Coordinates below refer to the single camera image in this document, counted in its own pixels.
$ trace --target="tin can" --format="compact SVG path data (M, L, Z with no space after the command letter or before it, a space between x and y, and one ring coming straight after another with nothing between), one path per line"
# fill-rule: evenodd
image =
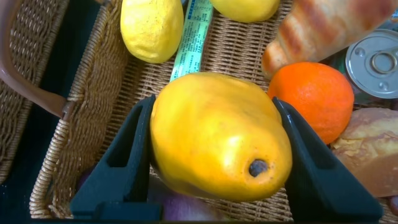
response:
M398 98L398 32L377 29L352 44L345 67L359 90L377 98Z

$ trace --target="citrus fruit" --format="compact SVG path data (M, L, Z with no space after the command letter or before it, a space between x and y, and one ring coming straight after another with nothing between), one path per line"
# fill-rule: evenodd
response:
M348 80L321 63L282 67L272 78L268 95L292 105L325 144L338 138L353 112L354 93Z
M292 152L282 118L256 84L219 73L169 83L150 117L154 169L174 191L237 202L283 187Z
M267 20L278 10L280 0L210 0L225 17L238 22Z
M181 0L123 0L120 29L128 51L163 63L177 51L183 29Z

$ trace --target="basket handle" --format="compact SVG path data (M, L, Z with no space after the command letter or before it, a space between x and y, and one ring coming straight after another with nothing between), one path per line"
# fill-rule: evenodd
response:
M28 82L19 74L11 60L10 30L21 4L22 0L0 0L0 79L23 97L55 116L64 118L72 110L67 100Z

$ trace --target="green label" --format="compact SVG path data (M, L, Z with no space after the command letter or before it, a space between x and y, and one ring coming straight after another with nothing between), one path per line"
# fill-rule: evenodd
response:
M209 0L189 0L184 28L170 82L188 73L199 72L213 6Z

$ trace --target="basket weave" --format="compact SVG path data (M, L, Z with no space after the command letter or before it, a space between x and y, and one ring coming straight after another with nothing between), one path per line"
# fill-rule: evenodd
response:
M18 72L38 86L68 1L25 0L11 30L11 56ZM7 178L32 102L0 80L0 184Z
M255 24L214 12L201 70L247 79L266 91L262 53L291 5L292 0L282 0L272 19ZM69 123L59 121L30 197L32 218L73 218L69 202L81 172L99 161L133 105L157 95L170 80L174 58L148 64L128 53L119 30L120 12L121 1L100 9L68 98L76 107ZM205 201L237 220L292 221L284 189L259 202ZM383 221L398 222L398 217L386 208Z

